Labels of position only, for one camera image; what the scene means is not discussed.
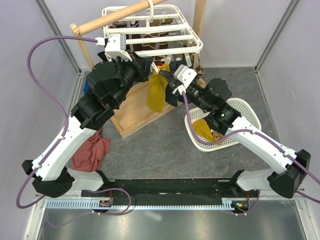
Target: white laundry basket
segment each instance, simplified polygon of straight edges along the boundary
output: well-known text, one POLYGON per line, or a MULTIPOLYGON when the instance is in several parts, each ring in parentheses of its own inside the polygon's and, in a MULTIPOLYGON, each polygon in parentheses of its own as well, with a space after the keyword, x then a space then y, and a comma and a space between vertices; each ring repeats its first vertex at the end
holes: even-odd
MULTIPOLYGON (((241 115, 243 117, 245 117, 253 126, 255 126, 257 129, 261 130, 261 123, 256 115, 256 113, 254 112, 254 110, 250 107, 250 105, 240 99, 240 98, 230 98, 226 101, 231 107, 233 107, 234 109, 236 109, 237 111, 239 111, 241 113, 241 115)), ((199 120, 199 119, 203 119, 204 117, 206 117, 209 113, 204 113, 200 108, 194 108, 191 109, 189 111, 190 116, 191 116, 191 122, 194 123, 195 121, 199 120)), ((195 145, 195 147, 201 151, 201 152, 212 152, 218 149, 223 149, 235 144, 238 144, 237 141, 231 139, 231 138, 227 138, 226 140, 224 140, 221 144, 215 144, 215 145, 203 145, 201 143, 199 143, 197 140, 195 140, 194 136, 192 135, 189 125, 188 125, 188 119, 187 119, 187 115, 185 115, 184 117, 184 123, 185 123, 185 127, 186 130, 193 142, 193 144, 195 145)), ((198 138, 204 142, 209 142, 208 140, 206 140, 203 136, 198 135, 198 138)))

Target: wooden pole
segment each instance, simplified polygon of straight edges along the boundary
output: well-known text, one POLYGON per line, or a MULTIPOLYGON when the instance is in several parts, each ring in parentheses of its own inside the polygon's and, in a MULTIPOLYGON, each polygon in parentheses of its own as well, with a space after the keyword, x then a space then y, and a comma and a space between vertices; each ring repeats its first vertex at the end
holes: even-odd
POLYGON ((206 2, 207 0, 195 0, 192 28, 199 38, 204 25, 206 2))
MULTIPOLYGON (((82 35, 77 31, 77 25, 75 25, 74 23, 70 25, 73 35, 77 36, 77 37, 82 37, 82 35)), ((89 50, 87 48, 87 45, 84 41, 78 40, 79 46, 83 52, 84 58, 86 60, 86 62, 88 63, 88 66, 90 68, 90 70, 92 70, 92 68, 94 67, 94 62, 92 61, 92 58, 90 56, 89 50)))
MULTIPOLYGON (((152 0, 153 5, 161 4, 165 2, 166 0, 152 0)), ((147 0, 143 0, 140 2, 137 2, 131 6, 127 6, 123 9, 120 9, 118 11, 109 13, 108 15, 99 17, 95 20, 89 21, 77 28, 77 31, 83 36, 85 34, 91 33, 94 30, 97 30, 99 28, 102 28, 108 24, 114 23, 116 21, 119 21, 121 19, 124 19, 128 16, 131 16, 133 14, 136 14, 138 12, 141 12, 147 8, 149 8, 149 2, 147 0)))

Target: metal frame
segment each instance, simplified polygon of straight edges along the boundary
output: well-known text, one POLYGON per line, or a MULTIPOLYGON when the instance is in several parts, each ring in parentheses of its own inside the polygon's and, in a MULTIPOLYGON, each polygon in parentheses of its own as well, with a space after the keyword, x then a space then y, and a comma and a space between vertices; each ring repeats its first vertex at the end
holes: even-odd
POLYGON ((72 93, 72 97, 70 99, 70 102, 68 104, 68 109, 67 109, 67 113, 70 116, 71 115, 71 109, 76 105, 76 103, 79 100, 79 96, 80 96, 80 92, 82 89, 82 85, 84 82, 84 74, 85 71, 82 71, 81 73, 77 74, 76 80, 75 80, 75 84, 73 87, 73 93, 72 93))
POLYGON ((260 87, 260 91, 262 93, 262 97, 263 97, 263 101, 264 101, 264 104, 266 106, 266 110, 271 118, 271 124, 272 124, 272 127, 274 129, 274 133, 275 133, 275 139, 278 141, 278 142, 282 142, 281 138, 280 138, 280 134, 279 134, 279 130, 278 130, 278 127, 276 125, 276 121, 275 121, 275 116, 274 114, 272 113, 272 110, 271 108, 269 107, 269 104, 268 104, 268 101, 267 101, 267 98, 266 98, 266 95, 265 95, 265 91, 264 91, 264 88, 262 86, 262 83, 261 83, 261 80, 260 80, 260 77, 259 77, 259 74, 258 74, 258 71, 257 70, 254 70, 254 73, 255 73, 255 76, 256 76, 256 79, 258 81, 258 84, 259 84, 259 87, 260 87))
MULTIPOLYGON (((47 4, 45 3, 45 0, 34 0, 36 5, 39 7, 39 10, 41 11, 44 19, 46 20, 47 24, 49 25, 51 31, 55 36, 62 35, 54 17, 52 16, 47 4)), ((76 73, 81 73, 81 68, 79 67, 75 57, 73 56, 70 48, 68 47, 66 41, 64 39, 58 40, 59 45, 61 46, 62 50, 65 52, 69 62, 71 63, 73 69, 76 73)))
POLYGON ((258 73, 300 0, 291 0, 254 69, 258 73))
POLYGON ((23 240, 36 240, 40 233, 41 223, 43 221, 47 200, 42 199, 33 205, 30 217, 23 235, 23 240))
POLYGON ((298 209, 299 217, 303 226, 305 236, 308 240, 319 240, 318 232, 311 220, 307 202, 305 200, 296 200, 296 207, 298 209))
MULTIPOLYGON (((56 200, 60 201, 71 201, 71 200, 77 200, 77 201, 88 201, 88 200, 109 200, 108 197, 81 197, 79 194, 65 194, 62 197, 55 198, 56 200)), ((242 201, 244 198, 222 198, 223 201, 226 203, 228 201, 242 201)), ((284 198, 278 194, 276 194, 272 190, 264 190, 261 191, 260 199, 259 201, 295 201, 295 204, 298 209, 298 214, 303 226, 304 233, 306 235, 307 240, 320 240, 319 236, 317 235, 317 232, 315 231, 314 224, 310 218, 309 214, 309 208, 306 202, 306 199, 300 195, 295 195, 292 199, 284 198)), ((23 240, 36 240, 38 239, 39 234, 41 233, 41 224, 44 219, 46 206, 48 204, 48 201, 52 201, 51 198, 45 197, 43 200, 39 201, 37 204, 35 204, 32 207, 31 214, 29 217, 29 221, 23 236, 23 240)))

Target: yellow cloth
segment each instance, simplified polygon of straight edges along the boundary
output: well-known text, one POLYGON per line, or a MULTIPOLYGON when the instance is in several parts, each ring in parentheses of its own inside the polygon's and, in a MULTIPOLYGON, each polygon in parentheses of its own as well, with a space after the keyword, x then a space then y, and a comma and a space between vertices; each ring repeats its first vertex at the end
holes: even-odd
POLYGON ((208 142, 212 143, 212 142, 219 140, 217 135, 213 136, 206 120, 204 120, 203 118, 195 121, 192 124, 192 126, 193 126, 194 131, 198 135, 200 135, 201 137, 204 137, 205 139, 207 139, 208 142))
MULTIPOLYGON (((170 71, 169 64, 158 66, 159 70, 170 71)), ((166 101, 166 87, 168 81, 160 73, 153 73, 149 77, 149 92, 146 97, 146 105, 154 112, 162 113, 166 101)))

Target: red towel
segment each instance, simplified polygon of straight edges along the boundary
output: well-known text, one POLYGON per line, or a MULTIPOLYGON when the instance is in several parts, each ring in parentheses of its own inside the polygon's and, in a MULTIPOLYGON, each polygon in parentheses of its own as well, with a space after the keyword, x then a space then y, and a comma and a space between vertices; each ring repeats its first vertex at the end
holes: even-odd
POLYGON ((102 137, 103 127, 89 137, 72 156, 72 169, 83 172, 94 172, 101 166, 103 157, 107 154, 110 139, 102 137))

